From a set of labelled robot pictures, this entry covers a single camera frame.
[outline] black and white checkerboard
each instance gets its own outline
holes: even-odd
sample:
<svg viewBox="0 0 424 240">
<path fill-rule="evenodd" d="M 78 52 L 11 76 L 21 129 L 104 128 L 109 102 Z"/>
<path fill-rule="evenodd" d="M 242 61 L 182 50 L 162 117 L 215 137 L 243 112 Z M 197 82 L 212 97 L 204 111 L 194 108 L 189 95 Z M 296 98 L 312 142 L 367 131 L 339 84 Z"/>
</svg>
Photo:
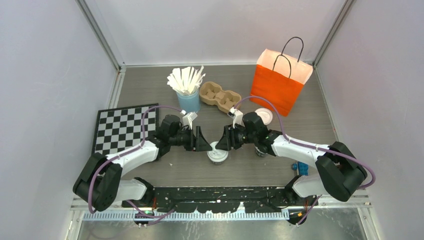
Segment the black and white checkerboard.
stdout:
<svg viewBox="0 0 424 240">
<path fill-rule="evenodd" d="M 100 110 L 94 131 L 93 153 L 115 154 L 142 141 L 142 115 L 152 106 L 148 104 L 114 109 Z M 144 119 L 146 138 L 158 127 L 158 109 L 147 113 Z"/>
</svg>

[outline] blue connector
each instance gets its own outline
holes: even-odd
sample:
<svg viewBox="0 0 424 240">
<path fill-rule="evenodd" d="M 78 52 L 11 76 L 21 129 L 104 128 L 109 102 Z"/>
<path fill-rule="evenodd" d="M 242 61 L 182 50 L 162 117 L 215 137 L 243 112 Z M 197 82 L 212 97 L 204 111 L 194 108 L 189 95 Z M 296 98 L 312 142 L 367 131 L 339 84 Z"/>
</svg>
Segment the blue connector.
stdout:
<svg viewBox="0 0 424 240">
<path fill-rule="evenodd" d="M 295 171 L 298 170 L 299 175 L 308 176 L 309 166 L 303 162 L 298 161 L 297 163 L 293 163 L 293 165 L 291 165 L 291 169 Z"/>
</svg>

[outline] orange paper bag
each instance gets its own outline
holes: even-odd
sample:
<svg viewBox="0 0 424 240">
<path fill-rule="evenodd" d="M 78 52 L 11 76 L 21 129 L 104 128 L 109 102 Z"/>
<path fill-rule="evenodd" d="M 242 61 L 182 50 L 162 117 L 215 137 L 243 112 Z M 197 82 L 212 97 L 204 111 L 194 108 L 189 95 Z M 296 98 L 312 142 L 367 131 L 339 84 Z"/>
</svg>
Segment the orange paper bag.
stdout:
<svg viewBox="0 0 424 240">
<path fill-rule="evenodd" d="M 298 59 L 283 54 L 284 49 L 292 39 L 300 39 L 302 42 Z M 285 117 L 289 115 L 313 71 L 311 65 L 299 61 L 303 49 L 304 41 L 300 37 L 295 36 L 287 41 L 281 53 L 265 49 L 256 62 L 256 71 L 250 95 L 267 99 Z M 271 111 L 274 110 L 261 99 L 250 98 L 250 100 Z"/>
</svg>

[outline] black rope handle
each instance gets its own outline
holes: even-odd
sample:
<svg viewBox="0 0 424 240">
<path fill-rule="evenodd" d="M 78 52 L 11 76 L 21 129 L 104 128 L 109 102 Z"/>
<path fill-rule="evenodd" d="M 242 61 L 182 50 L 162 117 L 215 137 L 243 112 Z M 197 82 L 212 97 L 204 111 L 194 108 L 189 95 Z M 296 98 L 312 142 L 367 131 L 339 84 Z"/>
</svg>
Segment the black rope handle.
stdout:
<svg viewBox="0 0 424 240">
<path fill-rule="evenodd" d="M 277 59 L 278 59 L 279 56 L 287 59 L 288 65 L 290 66 L 290 74 L 288 75 L 288 78 L 290 78 L 292 76 L 292 64 L 290 63 L 290 60 L 286 56 L 284 56 L 283 54 L 278 55 L 277 58 L 275 59 L 274 66 L 272 67 L 272 71 L 274 71 L 274 68 L 276 67 Z"/>
<path fill-rule="evenodd" d="M 297 58 L 297 62 L 299 62 L 299 60 L 301 59 L 301 55 L 302 52 L 304 51 L 304 41 L 302 40 L 302 38 L 298 37 L 298 36 L 294 36 L 292 38 L 290 38 L 284 45 L 284 47 L 282 48 L 281 54 L 283 54 L 284 49 L 286 49 L 287 44 L 292 40 L 292 39 L 299 39 L 302 42 L 302 48 L 300 49 L 300 53 L 299 53 L 299 57 Z"/>
</svg>

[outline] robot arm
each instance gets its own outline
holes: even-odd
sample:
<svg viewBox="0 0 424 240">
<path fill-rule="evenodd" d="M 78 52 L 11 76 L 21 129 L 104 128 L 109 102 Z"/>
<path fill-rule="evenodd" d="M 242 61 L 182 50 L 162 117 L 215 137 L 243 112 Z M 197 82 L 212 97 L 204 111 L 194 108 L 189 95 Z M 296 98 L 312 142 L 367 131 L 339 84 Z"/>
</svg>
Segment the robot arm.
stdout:
<svg viewBox="0 0 424 240">
<path fill-rule="evenodd" d="M 73 186 L 73 192 L 86 202 L 88 201 L 89 186 L 97 169 L 107 160 L 116 158 L 106 165 L 96 176 L 92 192 L 92 206 L 97 211 L 104 211 L 113 202 L 124 200 L 139 200 L 150 203 L 153 198 L 153 186 L 141 178 L 121 180 L 121 177 L 138 166 L 159 160 L 170 151 L 171 146 L 183 146 L 186 151 L 211 151 L 212 147 L 202 135 L 200 126 L 196 127 L 196 136 L 193 134 L 191 120 L 175 115 L 167 115 L 156 133 L 149 136 L 140 148 L 133 146 L 124 151 L 109 155 L 94 153 L 88 159 L 85 167 Z"/>
<path fill-rule="evenodd" d="M 291 158 L 316 168 L 319 174 L 296 176 L 286 186 L 287 191 L 294 192 L 300 198 L 330 194 L 335 199 L 346 202 L 367 178 L 367 172 L 362 166 L 344 157 L 318 150 L 318 148 L 328 149 L 354 157 L 341 142 L 322 145 L 291 137 L 287 140 L 280 131 L 268 130 L 255 112 L 249 112 L 242 118 L 238 110 L 229 115 L 235 116 L 233 118 L 235 122 L 224 127 L 223 136 L 215 148 L 229 151 L 238 149 L 243 144 L 254 144 L 259 156 Z M 241 119 L 244 126 L 240 125 L 240 120 L 236 119 Z M 316 149 L 299 146 L 291 141 L 315 146 Z"/>
</svg>

